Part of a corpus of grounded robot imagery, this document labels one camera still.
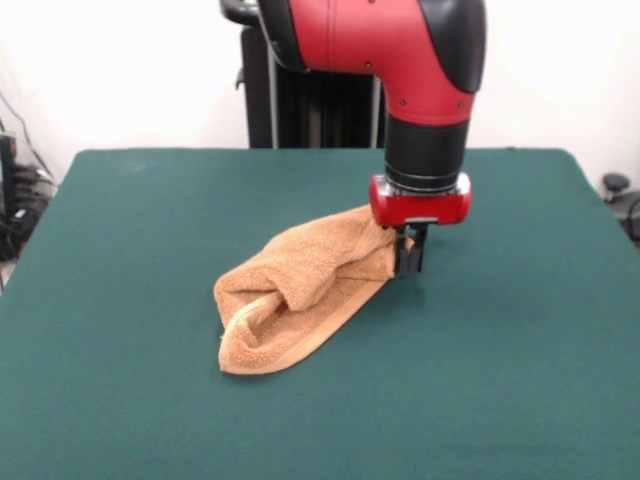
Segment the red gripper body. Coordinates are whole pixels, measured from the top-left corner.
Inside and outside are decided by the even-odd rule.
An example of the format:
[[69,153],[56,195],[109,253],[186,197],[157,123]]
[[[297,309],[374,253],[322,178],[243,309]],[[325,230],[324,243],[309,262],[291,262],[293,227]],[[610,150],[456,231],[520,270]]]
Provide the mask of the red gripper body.
[[399,190],[385,176],[374,175],[369,181],[369,205],[381,227],[400,228],[418,224],[451,225],[463,222],[470,210],[470,177],[460,173],[451,190],[419,194]]

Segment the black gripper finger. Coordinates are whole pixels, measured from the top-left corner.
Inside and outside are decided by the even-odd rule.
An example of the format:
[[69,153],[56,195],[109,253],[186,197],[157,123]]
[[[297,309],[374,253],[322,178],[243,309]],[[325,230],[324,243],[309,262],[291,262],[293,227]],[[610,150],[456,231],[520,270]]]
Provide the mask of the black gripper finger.
[[410,249],[407,247],[406,228],[399,227],[395,229],[394,242],[394,274],[405,275],[410,256]]
[[412,273],[420,273],[423,265],[423,254],[426,239],[428,237],[428,226],[419,225],[416,227],[411,247],[409,266]]

